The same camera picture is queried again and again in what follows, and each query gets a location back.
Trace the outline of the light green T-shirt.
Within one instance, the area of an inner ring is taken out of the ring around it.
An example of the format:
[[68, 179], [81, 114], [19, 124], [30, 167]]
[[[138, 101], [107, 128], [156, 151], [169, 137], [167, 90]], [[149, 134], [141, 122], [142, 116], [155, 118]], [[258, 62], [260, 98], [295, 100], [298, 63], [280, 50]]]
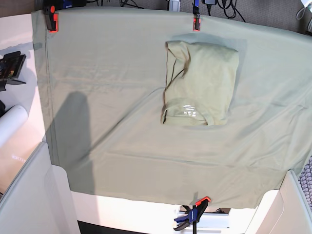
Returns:
[[211, 43], [169, 41], [162, 123], [224, 125], [234, 94], [239, 52]]

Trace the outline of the green table cover cloth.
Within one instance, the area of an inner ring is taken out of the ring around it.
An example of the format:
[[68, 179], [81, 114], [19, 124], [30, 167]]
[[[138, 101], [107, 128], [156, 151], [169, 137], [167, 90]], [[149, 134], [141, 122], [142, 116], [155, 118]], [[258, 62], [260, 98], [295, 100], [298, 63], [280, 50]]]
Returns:
[[[312, 155], [312, 40], [189, 13], [83, 7], [58, 32], [33, 12], [33, 43], [51, 162], [74, 192], [254, 208]], [[169, 41], [239, 52], [224, 125], [162, 123]]]

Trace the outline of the blue orange bar clamp bottom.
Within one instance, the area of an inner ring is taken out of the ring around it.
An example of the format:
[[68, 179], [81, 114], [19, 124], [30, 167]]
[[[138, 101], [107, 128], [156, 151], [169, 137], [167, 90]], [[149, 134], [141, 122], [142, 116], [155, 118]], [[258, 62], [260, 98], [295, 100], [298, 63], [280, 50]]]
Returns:
[[197, 223], [200, 221], [200, 218], [204, 214], [210, 201], [211, 199], [208, 196], [206, 196], [198, 200], [195, 203], [195, 205], [192, 206], [192, 208], [183, 205], [183, 207], [186, 209], [185, 215], [174, 219], [174, 221], [177, 223], [177, 226], [174, 228], [174, 230], [182, 231], [186, 229], [188, 226], [192, 225], [193, 234], [196, 234]]

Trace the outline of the orange blue clamp top centre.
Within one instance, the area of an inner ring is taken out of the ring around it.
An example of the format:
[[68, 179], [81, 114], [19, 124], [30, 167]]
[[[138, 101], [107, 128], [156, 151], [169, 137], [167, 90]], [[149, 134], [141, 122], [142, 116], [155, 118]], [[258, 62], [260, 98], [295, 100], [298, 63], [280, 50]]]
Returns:
[[199, 12], [199, 0], [194, 0], [193, 2], [193, 15], [194, 15], [194, 20], [193, 20], [193, 31], [200, 31], [200, 12]]

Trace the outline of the orange black clamp top left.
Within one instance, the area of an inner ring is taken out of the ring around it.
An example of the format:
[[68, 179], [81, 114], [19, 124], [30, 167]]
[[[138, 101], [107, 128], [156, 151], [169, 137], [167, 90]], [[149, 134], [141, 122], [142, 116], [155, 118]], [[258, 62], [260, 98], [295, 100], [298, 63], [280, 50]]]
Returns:
[[46, 27], [49, 33], [58, 32], [58, 14], [56, 13], [55, 6], [46, 6], [43, 9]]

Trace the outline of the white paper roll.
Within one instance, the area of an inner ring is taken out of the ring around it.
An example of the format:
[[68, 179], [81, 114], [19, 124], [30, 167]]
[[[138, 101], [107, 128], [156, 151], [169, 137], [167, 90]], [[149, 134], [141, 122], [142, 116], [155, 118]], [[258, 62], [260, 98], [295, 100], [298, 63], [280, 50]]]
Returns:
[[0, 118], [0, 146], [4, 145], [27, 121], [28, 113], [24, 107], [15, 105]]

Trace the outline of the black tablet on stand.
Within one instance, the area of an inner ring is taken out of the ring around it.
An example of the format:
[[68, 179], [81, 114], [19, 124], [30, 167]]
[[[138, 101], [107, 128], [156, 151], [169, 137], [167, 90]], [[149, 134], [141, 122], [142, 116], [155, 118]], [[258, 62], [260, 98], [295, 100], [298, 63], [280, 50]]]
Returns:
[[24, 65], [26, 55], [20, 51], [5, 54], [0, 59], [0, 91], [6, 91], [5, 86], [23, 85], [26, 82], [19, 80], [21, 69]]

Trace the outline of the silver aluminium post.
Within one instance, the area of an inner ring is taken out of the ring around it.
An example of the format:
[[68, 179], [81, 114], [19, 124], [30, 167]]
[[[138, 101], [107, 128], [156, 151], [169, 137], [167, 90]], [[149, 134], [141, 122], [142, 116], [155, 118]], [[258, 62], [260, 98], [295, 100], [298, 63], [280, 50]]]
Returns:
[[168, 11], [179, 12], [180, 11], [180, 0], [167, 0], [168, 2]]

